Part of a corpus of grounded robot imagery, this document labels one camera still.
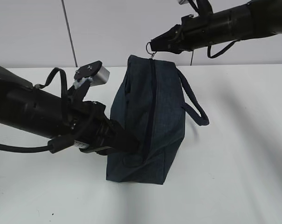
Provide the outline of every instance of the fabric bag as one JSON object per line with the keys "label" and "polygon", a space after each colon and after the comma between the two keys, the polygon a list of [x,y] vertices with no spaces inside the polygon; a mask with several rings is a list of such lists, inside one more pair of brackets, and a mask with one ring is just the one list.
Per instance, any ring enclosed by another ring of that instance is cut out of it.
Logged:
{"label": "fabric bag", "polygon": [[[200,112],[184,100],[183,90]],[[163,184],[185,136],[185,112],[199,126],[208,117],[172,62],[130,56],[110,118],[140,141],[138,153],[108,155],[107,180]]]}

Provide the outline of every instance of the cable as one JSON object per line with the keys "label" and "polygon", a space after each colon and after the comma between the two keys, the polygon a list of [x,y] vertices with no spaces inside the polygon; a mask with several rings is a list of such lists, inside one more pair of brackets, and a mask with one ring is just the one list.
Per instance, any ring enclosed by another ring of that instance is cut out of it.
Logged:
{"label": "cable", "polygon": [[77,67],[76,53],[75,53],[74,44],[73,44],[72,38],[71,38],[71,33],[70,33],[69,23],[68,23],[68,19],[67,19],[67,14],[66,14],[66,9],[65,9],[64,0],[61,0],[61,3],[62,3],[64,18],[65,18],[65,22],[66,22],[67,31],[68,31],[69,41],[70,41],[70,45],[71,45],[72,55],[73,55],[73,57],[74,57],[75,66]]}
{"label": "cable", "polygon": [[193,53],[192,53],[192,59],[191,59],[191,66],[193,65]]}
{"label": "cable", "polygon": [[196,11],[196,13],[199,14],[199,9],[196,6],[196,4],[193,2],[193,0],[188,0],[189,4],[191,4],[192,8]]}
{"label": "cable", "polygon": [[52,146],[24,148],[24,147],[7,146],[0,144],[0,151],[6,151],[11,153],[41,153],[52,149],[53,149]]}
{"label": "cable", "polygon": [[240,40],[237,41],[232,41],[231,43],[229,43],[226,47],[224,47],[223,50],[221,50],[220,52],[216,53],[215,55],[211,55],[211,46],[208,46],[207,48],[207,56],[211,59],[217,58],[221,55],[223,55],[224,53],[226,53],[227,50],[229,50],[231,47],[233,47],[234,44],[236,44],[237,42],[239,42]]}
{"label": "cable", "polygon": [[68,90],[67,90],[67,79],[66,73],[63,69],[53,68],[53,70],[48,75],[46,83],[44,85],[37,84],[35,88],[43,89],[51,84],[55,75],[60,72],[61,78],[61,112],[62,112],[62,120],[64,124],[68,124]]}

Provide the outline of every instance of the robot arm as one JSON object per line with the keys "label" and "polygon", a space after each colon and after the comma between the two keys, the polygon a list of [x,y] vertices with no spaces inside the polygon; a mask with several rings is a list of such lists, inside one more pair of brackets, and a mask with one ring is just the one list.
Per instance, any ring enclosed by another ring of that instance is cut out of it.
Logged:
{"label": "robot arm", "polygon": [[[235,42],[282,34],[282,0],[252,0],[245,5],[213,13],[208,0],[188,1],[199,16],[182,17],[181,25],[150,42],[152,51],[180,54],[183,51],[208,47],[208,56],[217,57]],[[230,42],[215,56],[210,56],[212,45]]]}

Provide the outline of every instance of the white table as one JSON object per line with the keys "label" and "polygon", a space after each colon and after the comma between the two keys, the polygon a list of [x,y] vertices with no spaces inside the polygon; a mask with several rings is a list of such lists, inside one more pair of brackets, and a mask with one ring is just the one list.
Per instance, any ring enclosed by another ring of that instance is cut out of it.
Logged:
{"label": "white table", "polygon": [[[282,65],[180,67],[210,118],[187,117],[163,186],[105,180],[106,157],[0,152],[0,224],[282,224]],[[126,68],[86,99],[109,110]],[[51,69],[11,69],[44,83]],[[75,68],[66,69],[69,85]],[[60,95],[55,78],[46,91]],[[0,125],[0,143],[47,139]]]}

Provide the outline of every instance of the bag handle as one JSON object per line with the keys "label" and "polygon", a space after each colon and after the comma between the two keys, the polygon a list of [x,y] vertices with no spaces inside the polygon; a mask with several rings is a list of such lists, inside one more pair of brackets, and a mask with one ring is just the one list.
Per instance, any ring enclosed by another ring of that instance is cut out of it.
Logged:
{"label": "bag handle", "polygon": [[191,100],[191,102],[194,104],[194,106],[197,108],[197,110],[200,112],[200,115],[197,114],[197,112],[186,102],[182,103],[181,107],[188,113],[189,116],[199,125],[199,126],[207,126],[209,125],[209,119],[204,112],[203,108],[199,105],[195,94],[193,93],[187,79],[185,76],[181,73],[181,71],[178,71],[178,75],[182,84],[183,89],[185,90],[187,96]]}

